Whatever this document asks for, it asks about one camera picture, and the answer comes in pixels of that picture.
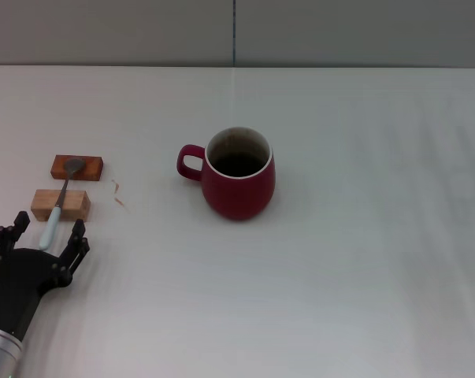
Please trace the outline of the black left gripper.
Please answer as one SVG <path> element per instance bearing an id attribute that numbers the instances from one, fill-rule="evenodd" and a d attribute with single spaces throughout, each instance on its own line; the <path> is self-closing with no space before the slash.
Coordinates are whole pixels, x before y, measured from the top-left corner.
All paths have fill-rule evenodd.
<path id="1" fill-rule="evenodd" d="M 14 250 L 28 226 L 26 211 L 17 214 L 13 225 L 0 226 L 0 330 L 20 341 L 41 298 L 56 287 L 70 285 L 90 250 L 82 219 L 75 222 L 59 257 L 41 250 Z"/>

